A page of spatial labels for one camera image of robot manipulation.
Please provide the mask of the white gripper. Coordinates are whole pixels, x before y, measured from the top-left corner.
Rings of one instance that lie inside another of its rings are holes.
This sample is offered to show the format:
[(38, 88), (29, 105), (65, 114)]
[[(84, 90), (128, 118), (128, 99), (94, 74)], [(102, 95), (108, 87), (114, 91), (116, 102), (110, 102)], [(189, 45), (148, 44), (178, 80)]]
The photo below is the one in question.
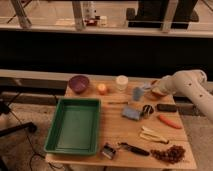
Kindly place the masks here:
[(171, 94), (173, 90), (172, 77), (164, 76), (157, 85), (158, 92), (161, 95)]

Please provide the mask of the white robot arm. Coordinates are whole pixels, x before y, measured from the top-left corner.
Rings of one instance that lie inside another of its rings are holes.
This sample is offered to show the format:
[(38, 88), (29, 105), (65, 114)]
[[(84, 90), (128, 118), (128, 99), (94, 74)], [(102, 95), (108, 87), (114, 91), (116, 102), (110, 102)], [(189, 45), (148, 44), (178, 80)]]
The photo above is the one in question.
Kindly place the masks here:
[(206, 73), (202, 70), (182, 70), (162, 77), (152, 91), (162, 96), (182, 93), (213, 122), (213, 95), (202, 86), (206, 81)]

